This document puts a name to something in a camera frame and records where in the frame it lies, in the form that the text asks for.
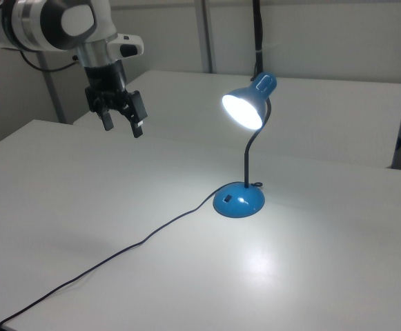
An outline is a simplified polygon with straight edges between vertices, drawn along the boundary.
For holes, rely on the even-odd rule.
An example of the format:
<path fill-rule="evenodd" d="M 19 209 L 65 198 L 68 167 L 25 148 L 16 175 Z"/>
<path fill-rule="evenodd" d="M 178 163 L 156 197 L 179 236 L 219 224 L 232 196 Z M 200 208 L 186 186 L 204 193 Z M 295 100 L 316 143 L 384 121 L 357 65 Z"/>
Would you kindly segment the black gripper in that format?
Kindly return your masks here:
<path fill-rule="evenodd" d="M 114 128 L 109 110 L 118 110 L 130 122 L 134 138 L 143 135 L 142 125 L 148 114 L 140 92 L 127 91 L 122 62 L 85 68 L 85 72 L 90 84 L 85 89 L 88 105 L 102 120 L 104 130 Z"/>

